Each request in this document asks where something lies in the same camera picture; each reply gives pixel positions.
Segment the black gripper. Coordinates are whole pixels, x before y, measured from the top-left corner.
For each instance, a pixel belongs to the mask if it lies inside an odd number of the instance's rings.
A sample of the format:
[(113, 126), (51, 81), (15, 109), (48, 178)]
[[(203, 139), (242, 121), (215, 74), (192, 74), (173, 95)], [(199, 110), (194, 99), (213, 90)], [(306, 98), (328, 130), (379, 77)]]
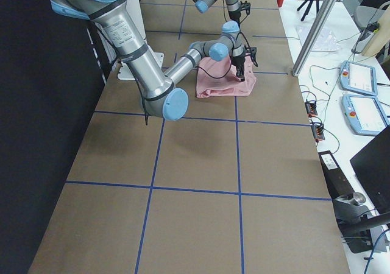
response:
[(241, 47), (232, 53), (232, 65), (236, 68), (236, 76), (239, 76), (240, 81), (245, 81), (245, 67), (244, 63), (246, 61), (246, 57), (249, 56), (252, 63), (257, 66), (256, 47)]
[(250, 15), (250, 2), (248, 1), (236, 1), (229, 3), (229, 18), (231, 20), (240, 20), (241, 12), (245, 12)]

